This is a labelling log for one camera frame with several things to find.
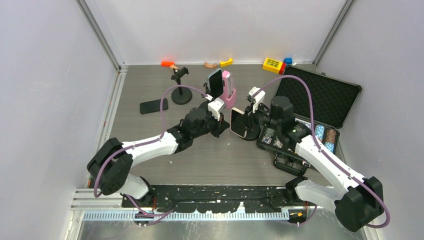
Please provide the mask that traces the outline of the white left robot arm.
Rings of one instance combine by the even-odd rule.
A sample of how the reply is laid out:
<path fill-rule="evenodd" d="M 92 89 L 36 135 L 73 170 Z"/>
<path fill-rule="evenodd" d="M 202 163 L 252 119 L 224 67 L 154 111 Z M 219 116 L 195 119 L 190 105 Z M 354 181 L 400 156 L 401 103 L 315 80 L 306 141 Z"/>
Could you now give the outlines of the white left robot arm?
<path fill-rule="evenodd" d="M 132 167 L 156 157 L 182 152 L 203 135 L 218 138 L 229 127 L 223 113 L 214 115 L 211 111 L 194 107 L 179 124 L 158 136 L 130 142 L 120 142 L 115 137 L 108 139 L 87 164 L 94 179 L 94 196 L 129 195 L 141 207 L 148 207 L 153 202 L 153 193 L 143 177 L 130 173 Z"/>

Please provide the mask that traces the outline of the smartphone with cream case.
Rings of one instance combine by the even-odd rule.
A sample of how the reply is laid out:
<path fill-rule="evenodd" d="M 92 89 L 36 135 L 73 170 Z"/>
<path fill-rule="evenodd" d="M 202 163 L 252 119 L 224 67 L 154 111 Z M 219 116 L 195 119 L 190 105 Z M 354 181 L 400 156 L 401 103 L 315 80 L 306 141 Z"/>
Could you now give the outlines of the smartphone with cream case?
<path fill-rule="evenodd" d="M 230 113 L 231 132 L 240 138 L 245 138 L 247 136 L 247 124 L 248 120 L 245 116 L 245 112 L 233 107 Z"/>

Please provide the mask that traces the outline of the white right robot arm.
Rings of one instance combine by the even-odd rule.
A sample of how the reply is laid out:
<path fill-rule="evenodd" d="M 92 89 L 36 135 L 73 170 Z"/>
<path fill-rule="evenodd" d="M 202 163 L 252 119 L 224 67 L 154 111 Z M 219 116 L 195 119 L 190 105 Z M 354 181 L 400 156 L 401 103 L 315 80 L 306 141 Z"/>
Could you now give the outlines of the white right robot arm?
<path fill-rule="evenodd" d="M 375 218 L 390 214 L 383 201 L 383 185 L 376 178 L 365 178 L 342 162 L 316 137 L 314 129 L 295 120 L 293 105 L 285 96 L 276 96 L 267 109 L 263 98 L 257 93 L 249 94 L 250 107 L 245 115 L 252 126 L 262 126 L 261 136 L 266 130 L 273 130 L 272 139 L 278 138 L 283 151 L 293 151 L 312 164 L 331 184 L 328 188 L 303 176 L 298 176 L 286 184 L 285 198 L 291 205 L 302 201 L 311 202 L 333 212 L 339 222 L 349 231 L 356 232 L 369 226 Z"/>

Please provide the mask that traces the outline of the smartphone with clear case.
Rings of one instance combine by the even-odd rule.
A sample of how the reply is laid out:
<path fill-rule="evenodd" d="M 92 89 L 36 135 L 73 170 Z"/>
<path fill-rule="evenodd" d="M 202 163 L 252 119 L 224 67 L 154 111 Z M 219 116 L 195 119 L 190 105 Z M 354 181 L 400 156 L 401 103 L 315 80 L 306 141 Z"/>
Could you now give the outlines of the smartphone with clear case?
<path fill-rule="evenodd" d="M 224 81 L 222 74 L 222 69 L 217 68 L 207 77 L 209 95 L 213 98 L 218 98 L 224 93 Z"/>

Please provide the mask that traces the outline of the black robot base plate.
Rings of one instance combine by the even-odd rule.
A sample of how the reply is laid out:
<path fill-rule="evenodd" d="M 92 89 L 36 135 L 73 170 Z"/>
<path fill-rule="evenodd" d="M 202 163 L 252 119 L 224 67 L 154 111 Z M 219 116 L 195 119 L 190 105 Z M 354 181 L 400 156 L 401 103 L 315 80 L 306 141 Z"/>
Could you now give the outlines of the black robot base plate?
<path fill-rule="evenodd" d="M 160 214 L 224 214 L 240 208 L 248 214 L 277 213 L 284 207 L 299 207 L 305 213 L 317 209 L 315 204 L 296 198 L 294 191 L 278 185 L 152 185 L 141 199 L 122 194 L 121 205 Z"/>

